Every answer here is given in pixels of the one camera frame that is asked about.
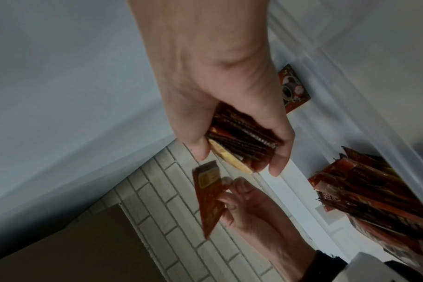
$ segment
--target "black cuff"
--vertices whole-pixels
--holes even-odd
[[[342,271],[347,263],[340,257],[330,257],[317,251],[314,260],[300,282],[331,282]]]

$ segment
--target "hand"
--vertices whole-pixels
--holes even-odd
[[[166,114],[197,160],[219,102],[252,116],[284,141],[269,160],[278,176],[295,137],[267,39],[268,0],[128,0],[140,28]]]
[[[299,281],[315,257],[288,216],[265,193],[240,177],[229,184],[231,193],[218,200],[227,210],[221,221],[272,262],[287,281]]]

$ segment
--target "snack package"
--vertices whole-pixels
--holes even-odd
[[[218,156],[245,173],[253,173],[253,162],[272,157],[282,144],[271,130],[225,104],[218,107],[206,137]]]
[[[287,64],[278,72],[278,78],[283,88],[283,101],[286,107],[286,113],[297,109],[311,99],[290,64]]]
[[[224,203],[216,200],[216,197],[224,191],[216,161],[193,169],[193,181],[199,202],[202,230],[205,239],[208,239],[225,211]]]

